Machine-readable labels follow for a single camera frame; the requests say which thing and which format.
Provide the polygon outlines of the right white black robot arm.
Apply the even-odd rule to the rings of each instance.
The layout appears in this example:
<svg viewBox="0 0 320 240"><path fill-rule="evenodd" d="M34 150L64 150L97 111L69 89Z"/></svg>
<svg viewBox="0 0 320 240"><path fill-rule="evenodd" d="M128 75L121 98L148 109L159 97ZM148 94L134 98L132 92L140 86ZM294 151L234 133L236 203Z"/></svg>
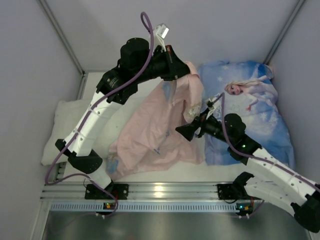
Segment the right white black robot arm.
<svg viewBox="0 0 320 240"><path fill-rule="evenodd" d="M207 113L176 131L191 141L210 135L228 144L227 151L246 170L232 183L238 198L246 196L265 200L286 211L306 230L320 231L320 185L298 174L245 133L246 125L235 113L219 121Z"/></svg>

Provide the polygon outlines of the pink pillowcase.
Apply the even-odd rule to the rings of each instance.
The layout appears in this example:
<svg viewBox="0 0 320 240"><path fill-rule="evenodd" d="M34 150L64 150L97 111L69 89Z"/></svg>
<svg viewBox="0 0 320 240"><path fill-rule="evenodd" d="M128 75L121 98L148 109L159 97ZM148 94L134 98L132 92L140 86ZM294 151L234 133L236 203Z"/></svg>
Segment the pink pillowcase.
<svg viewBox="0 0 320 240"><path fill-rule="evenodd" d="M203 162L196 141L188 141L176 131L198 117L202 107L203 84L196 67L191 62L186 65L190 73L172 82L161 81L109 147L106 170L112 180L166 171L179 161Z"/></svg>

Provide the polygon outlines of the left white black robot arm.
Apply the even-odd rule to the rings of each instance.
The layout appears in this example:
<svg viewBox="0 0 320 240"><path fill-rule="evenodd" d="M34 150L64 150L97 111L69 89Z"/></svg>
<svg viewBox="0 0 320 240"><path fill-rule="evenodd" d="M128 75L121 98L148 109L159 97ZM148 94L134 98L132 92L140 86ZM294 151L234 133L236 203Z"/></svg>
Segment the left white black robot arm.
<svg viewBox="0 0 320 240"><path fill-rule="evenodd" d="M96 188L109 191L113 181L106 162L93 144L113 114L138 91L138 85L161 78L175 82L188 75L189 67L178 58L171 45L153 46L143 38L131 38L120 49L116 67L103 74L92 100L72 132L58 139L58 156L65 155L71 166Z"/></svg>

